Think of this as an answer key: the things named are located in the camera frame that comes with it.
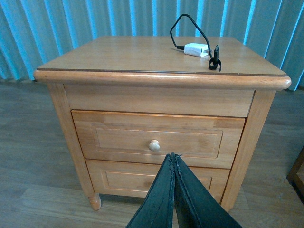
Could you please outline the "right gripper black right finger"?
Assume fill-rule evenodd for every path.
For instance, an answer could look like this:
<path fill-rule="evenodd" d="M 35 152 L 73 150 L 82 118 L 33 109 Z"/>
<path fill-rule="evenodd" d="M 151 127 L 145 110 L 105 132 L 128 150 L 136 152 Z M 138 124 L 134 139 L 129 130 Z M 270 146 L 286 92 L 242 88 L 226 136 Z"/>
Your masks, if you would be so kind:
<path fill-rule="evenodd" d="M 174 202 L 180 228 L 240 228 L 180 156 L 174 155 Z"/>

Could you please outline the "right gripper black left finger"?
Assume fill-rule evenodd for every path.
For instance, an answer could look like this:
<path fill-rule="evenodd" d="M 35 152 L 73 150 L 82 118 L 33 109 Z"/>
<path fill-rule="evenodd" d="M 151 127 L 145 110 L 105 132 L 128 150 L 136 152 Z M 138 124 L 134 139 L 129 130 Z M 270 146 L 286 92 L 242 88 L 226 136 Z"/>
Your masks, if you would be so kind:
<path fill-rule="evenodd" d="M 175 171 L 173 155 L 167 154 L 143 204 L 128 228 L 171 228 L 173 223 Z"/>

